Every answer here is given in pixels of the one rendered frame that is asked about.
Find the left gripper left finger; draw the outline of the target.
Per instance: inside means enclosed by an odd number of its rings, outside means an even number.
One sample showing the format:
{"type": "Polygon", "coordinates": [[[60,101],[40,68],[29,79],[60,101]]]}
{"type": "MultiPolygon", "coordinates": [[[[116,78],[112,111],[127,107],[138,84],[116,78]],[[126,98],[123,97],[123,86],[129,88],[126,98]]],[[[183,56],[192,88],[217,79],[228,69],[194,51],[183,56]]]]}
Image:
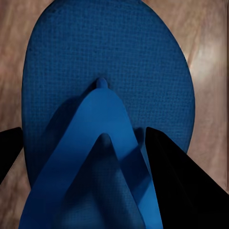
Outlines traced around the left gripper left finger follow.
{"type": "Polygon", "coordinates": [[[0,132],[0,184],[23,149],[23,145],[21,127],[0,132]]]}

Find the sandal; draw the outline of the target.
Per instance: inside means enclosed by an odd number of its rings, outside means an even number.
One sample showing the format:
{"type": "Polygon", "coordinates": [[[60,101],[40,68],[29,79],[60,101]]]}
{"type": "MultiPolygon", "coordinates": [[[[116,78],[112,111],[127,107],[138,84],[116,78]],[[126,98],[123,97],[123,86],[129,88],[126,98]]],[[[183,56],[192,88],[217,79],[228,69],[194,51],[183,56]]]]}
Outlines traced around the sandal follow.
{"type": "Polygon", "coordinates": [[[141,0],[54,0],[22,78],[31,191],[18,229],[163,229],[146,128],[187,154],[195,93],[161,18],[141,0]]]}

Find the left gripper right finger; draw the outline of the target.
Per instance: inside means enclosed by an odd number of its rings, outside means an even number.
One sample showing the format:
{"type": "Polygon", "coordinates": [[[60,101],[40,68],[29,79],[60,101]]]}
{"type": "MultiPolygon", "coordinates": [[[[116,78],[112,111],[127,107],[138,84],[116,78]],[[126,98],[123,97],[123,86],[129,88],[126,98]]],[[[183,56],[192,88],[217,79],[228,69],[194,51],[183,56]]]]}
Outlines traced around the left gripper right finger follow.
{"type": "Polygon", "coordinates": [[[163,229],[229,229],[229,194],[163,132],[145,146],[163,229]]]}

